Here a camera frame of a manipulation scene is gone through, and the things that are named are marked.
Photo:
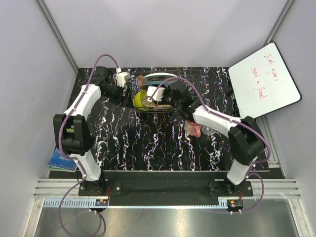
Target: pink mug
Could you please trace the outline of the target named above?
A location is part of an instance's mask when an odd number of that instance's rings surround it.
[[[184,131],[189,136],[200,137],[202,125],[186,120],[184,123]]]

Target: shiny metal surface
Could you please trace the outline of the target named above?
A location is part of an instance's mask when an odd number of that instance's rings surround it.
[[[245,209],[254,205],[245,200]],[[62,210],[64,223],[83,211],[82,208]],[[214,213],[218,210],[182,209],[108,209],[102,212],[107,229],[104,237],[297,237],[294,219],[286,200],[265,199],[253,212],[242,215]],[[66,225],[75,235],[93,233],[99,220],[85,213]],[[66,237],[58,228],[58,209],[43,208],[37,237]]]

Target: wall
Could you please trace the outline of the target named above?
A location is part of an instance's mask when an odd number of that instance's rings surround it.
[[[121,67],[229,67],[262,47],[286,0],[45,2],[79,67],[102,53]]]
[[[0,229],[20,237],[75,73],[34,0],[0,1]]]
[[[287,176],[297,180],[314,233],[316,233],[315,9],[316,1],[296,1],[275,40],[303,99],[268,116]]]

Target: black marble countertop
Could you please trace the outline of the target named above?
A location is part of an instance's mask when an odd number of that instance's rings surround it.
[[[124,70],[131,75],[173,70],[179,72],[179,76],[188,77],[186,72],[199,72],[202,97],[208,106],[228,115],[233,115],[237,109],[234,98],[227,95],[232,89],[228,68]],[[84,69],[80,69],[69,106],[79,94],[85,78]],[[87,123],[95,137],[92,154],[103,170],[229,170],[232,165],[228,138],[218,132],[211,136],[202,134],[199,138],[187,136],[184,120],[174,113],[140,114],[101,97],[92,108]],[[268,164],[258,165],[256,169],[268,169]]]

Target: blue book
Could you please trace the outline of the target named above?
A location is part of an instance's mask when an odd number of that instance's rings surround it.
[[[65,159],[61,155],[60,150],[56,148],[48,163],[48,169],[75,172],[77,169],[77,165],[72,159]]]

